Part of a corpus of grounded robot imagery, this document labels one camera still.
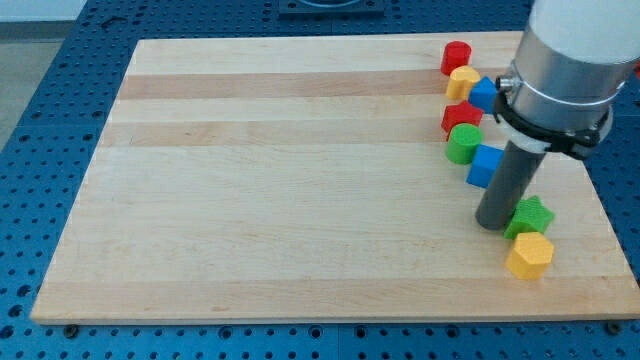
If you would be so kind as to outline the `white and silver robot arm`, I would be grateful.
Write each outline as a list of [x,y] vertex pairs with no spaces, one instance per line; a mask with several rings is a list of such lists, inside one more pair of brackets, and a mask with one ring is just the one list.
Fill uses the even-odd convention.
[[536,0],[496,79],[496,122],[524,151],[585,159],[609,134],[638,60],[639,0]]

